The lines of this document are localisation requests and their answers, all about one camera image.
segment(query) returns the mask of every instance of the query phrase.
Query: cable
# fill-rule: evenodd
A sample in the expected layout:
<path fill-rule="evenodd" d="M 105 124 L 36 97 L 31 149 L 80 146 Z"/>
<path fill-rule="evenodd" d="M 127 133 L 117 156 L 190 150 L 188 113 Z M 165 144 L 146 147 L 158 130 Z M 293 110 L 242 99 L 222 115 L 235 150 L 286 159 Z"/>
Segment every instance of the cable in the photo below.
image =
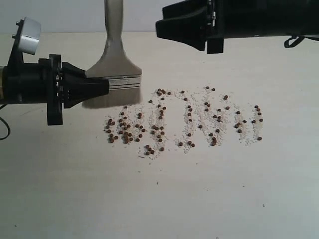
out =
<path fill-rule="evenodd" d="M 4 107 L 6 107 L 7 105 L 2 105 L 2 106 L 0 106 L 0 110 L 2 110 Z M 10 134 L 11 134 L 11 129 L 10 129 L 10 126 L 9 126 L 9 124 L 3 119 L 3 118 L 1 118 L 0 117 L 0 121 L 5 125 L 5 127 L 7 128 L 7 130 L 8 130 L 8 134 L 5 136 L 5 137 L 3 137 L 3 138 L 0 138 L 0 141 L 1 140 L 4 140 L 4 139 L 6 139 L 6 138 L 8 138 L 9 136 L 10 136 Z"/>

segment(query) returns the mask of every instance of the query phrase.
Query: black mechanical part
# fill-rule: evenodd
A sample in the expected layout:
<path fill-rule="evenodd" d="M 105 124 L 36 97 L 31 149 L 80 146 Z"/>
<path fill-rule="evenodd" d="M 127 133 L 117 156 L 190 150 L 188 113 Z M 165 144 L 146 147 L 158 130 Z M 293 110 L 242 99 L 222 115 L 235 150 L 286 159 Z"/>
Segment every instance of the black mechanical part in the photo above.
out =
<path fill-rule="evenodd" d="M 109 93 L 108 80 L 86 78 L 84 70 L 67 62 L 61 64 L 60 55 L 24 63 L 18 48 L 23 20 L 18 26 L 8 65 L 0 71 L 0 105 L 47 103 L 48 125 L 61 125 L 62 103 L 68 109 Z"/>
<path fill-rule="evenodd" d="M 207 53 L 223 53 L 224 39 L 292 36 L 292 48 L 305 38 L 319 40 L 317 0 L 185 0 L 162 9 L 157 36 Z"/>

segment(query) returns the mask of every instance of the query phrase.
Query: white wall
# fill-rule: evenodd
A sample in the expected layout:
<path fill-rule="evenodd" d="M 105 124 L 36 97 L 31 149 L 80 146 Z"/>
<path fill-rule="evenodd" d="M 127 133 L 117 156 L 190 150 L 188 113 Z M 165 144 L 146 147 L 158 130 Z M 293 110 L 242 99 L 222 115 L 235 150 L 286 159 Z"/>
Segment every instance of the white wall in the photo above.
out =
<path fill-rule="evenodd" d="M 178 0 L 124 0 L 124 31 L 155 31 L 162 7 Z M 15 33 L 15 22 L 31 17 L 42 32 L 104 31 L 104 0 L 0 0 L 0 33 Z"/>

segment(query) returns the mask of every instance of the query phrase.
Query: paintbrush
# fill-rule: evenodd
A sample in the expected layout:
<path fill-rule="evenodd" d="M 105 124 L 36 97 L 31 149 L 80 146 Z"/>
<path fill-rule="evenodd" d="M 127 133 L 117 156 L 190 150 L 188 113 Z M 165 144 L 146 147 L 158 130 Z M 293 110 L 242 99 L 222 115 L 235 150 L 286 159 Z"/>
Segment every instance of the paintbrush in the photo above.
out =
<path fill-rule="evenodd" d="M 107 33 L 105 48 L 100 60 L 85 75 L 108 80 L 110 92 L 82 103 L 83 107 L 91 109 L 133 105 L 142 100 L 142 70 L 127 58 L 122 44 L 123 0 L 104 0 L 104 6 Z"/>

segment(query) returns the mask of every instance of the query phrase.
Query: white table surface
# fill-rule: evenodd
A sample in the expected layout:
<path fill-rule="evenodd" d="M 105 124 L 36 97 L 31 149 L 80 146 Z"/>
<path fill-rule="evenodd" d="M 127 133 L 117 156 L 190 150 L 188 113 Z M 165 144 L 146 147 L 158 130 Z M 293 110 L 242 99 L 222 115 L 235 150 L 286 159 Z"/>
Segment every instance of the white table surface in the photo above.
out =
<path fill-rule="evenodd" d="M 43 34 L 37 54 L 25 61 L 61 54 L 88 69 L 104 39 L 103 33 Z M 1 110 L 12 135 L 0 142 L 0 238 L 318 238 L 319 44 L 306 40 L 287 50 L 285 39 L 226 40 L 223 55 L 206 55 L 154 33 L 123 35 L 127 55 L 143 69 L 144 101 L 129 111 L 151 114 L 147 101 L 157 88 L 198 97 L 204 86 L 215 87 L 212 107 L 225 106 L 224 94 L 232 107 L 216 147 L 198 130 L 187 154 L 175 145 L 185 132 L 183 102 L 173 98 L 166 101 L 166 150 L 154 160 L 139 157 L 139 147 L 152 143 L 146 136 L 126 148 L 107 143 L 105 120 L 121 107 L 79 104 L 54 127 L 46 125 L 45 105 Z M 11 45 L 9 35 L 0 35 L 0 65 Z M 247 120 L 260 105 L 261 142 L 251 123 L 245 135 L 253 142 L 239 140 L 233 104 Z"/>

